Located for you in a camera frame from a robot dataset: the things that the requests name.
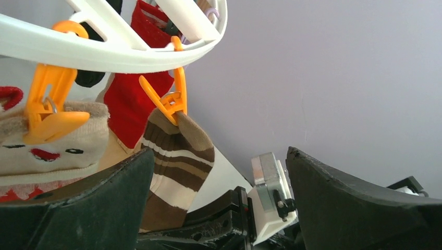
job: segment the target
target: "brown striped sock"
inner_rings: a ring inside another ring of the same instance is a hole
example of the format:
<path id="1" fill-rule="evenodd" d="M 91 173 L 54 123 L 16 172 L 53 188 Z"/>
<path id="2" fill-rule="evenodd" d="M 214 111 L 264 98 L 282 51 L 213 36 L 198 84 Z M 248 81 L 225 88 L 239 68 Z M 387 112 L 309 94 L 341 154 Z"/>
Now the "brown striped sock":
<path id="1" fill-rule="evenodd" d="M 141 223 L 142 230 L 179 228 L 215 161 L 207 134 L 187 115 L 178 126 L 155 109 L 149 116 L 142 148 L 155 154 L 155 170 Z"/>

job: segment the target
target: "clothespin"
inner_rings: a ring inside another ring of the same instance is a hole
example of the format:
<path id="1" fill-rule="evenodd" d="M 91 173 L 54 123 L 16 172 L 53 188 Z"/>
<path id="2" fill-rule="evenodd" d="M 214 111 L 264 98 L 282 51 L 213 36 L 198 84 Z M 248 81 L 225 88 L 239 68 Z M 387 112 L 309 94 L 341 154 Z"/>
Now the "clothespin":
<path id="1" fill-rule="evenodd" d="M 169 35 L 177 35 L 179 30 L 175 26 L 175 24 L 169 19 L 167 22 L 166 28 L 164 29 L 164 32 L 166 32 Z"/>
<path id="2" fill-rule="evenodd" d="M 171 41 L 175 47 L 175 51 L 182 51 L 180 38 L 172 36 Z M 139 82 L 143 90 L 146 92 L 152 102 L 167 117 L 167 119 L 175 126 L 178 125 L 177 112 L 183 112 L 187 115 L 187 89 L 186 76 L 183 67 L 174 69 L 175 89 L 176 92 L 168 93 L 163 98 L 158 96 L 157 92 L 152 88 L 149 82 L 143 76 L 140 76 Z"/>
<path id="3" fill-rule="evenodd" d="M 69 20 L 55 24 L 52 29 L 89 38 L 83 26 Z M 56 141 L 87 122 L 88 112 L 64 111 L 64 102 L 76 77 L 76 69 L 37 64 L 24 109 L 29 120 L 29 133 L 23 136 L 26 144 Z M 49 96 L 43 99 L 49 85 L 52 86 Z"/>

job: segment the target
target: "embroidered eye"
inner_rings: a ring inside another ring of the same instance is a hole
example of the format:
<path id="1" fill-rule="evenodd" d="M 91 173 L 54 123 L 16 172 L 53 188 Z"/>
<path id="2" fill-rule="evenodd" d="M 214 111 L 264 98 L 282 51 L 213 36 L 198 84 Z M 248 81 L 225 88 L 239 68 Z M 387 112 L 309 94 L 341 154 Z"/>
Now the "embroidered eye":
<path id="1" fill-rule="evenodd" d="M 20 148 L 20 147 L 24 147 L 24 145 L 4 145 L 3 147 L 5 147 L 5 148 Z"/>
<path id="2" fill-rule="evenodd" d="M 75 149 L 75 148 L 70 148 L 66 150 L 66 153 L 71 153 L 71 154 L 83 154 L 83 150 L 81 149 Z"/>

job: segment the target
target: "white wall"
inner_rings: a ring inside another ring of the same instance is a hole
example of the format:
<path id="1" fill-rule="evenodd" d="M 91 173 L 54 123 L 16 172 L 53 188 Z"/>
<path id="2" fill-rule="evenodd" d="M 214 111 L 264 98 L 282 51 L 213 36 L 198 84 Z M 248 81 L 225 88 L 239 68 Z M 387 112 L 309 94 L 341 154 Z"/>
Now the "white wall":
<path id="1" fill-rule="evenodd" d="M 70 14 L 28 3 L 0 13 L 45 27 Z M 442 198 L 441 1 L 228 4 L 224 39 L 188 68 L 189 113 L 238 169 L 296 146 L 379 185 L 414 175 Z"/>

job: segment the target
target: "white plastic hanger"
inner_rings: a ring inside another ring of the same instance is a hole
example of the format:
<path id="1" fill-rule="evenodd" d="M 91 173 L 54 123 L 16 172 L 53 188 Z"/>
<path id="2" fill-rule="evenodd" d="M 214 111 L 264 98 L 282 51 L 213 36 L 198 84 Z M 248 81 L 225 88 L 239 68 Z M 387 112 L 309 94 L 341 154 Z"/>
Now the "white plastic hanger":
<path id="1" fill-rule="evenodd" d="M 88 20 L 105 40 L 72 38 L 0 14 L 0 55 L 82 70 L 149 73 L 190 64 L 213 49 L 227 25 L 226 0 L 209 0 L 218 10 L 212 24 L 193 0 L 156 0 L 158 6 L 192 42 L 174 52 L 172 44 L 150 48 L 105 0 L 66 0 L 75 22 Z"/>

